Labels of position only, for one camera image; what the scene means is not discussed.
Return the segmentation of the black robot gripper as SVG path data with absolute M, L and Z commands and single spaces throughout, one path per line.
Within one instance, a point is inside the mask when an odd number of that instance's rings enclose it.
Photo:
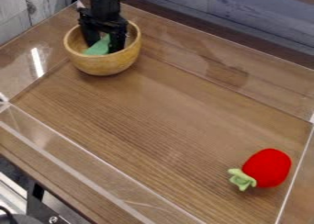
M 98 31 L 110 33 L 109 53 L 125 46 L 126 20 L 120 16 L 122 0 L 89 0 L 88 7 L 78 7 L 78 24 L 86 46 L 100 40 Z

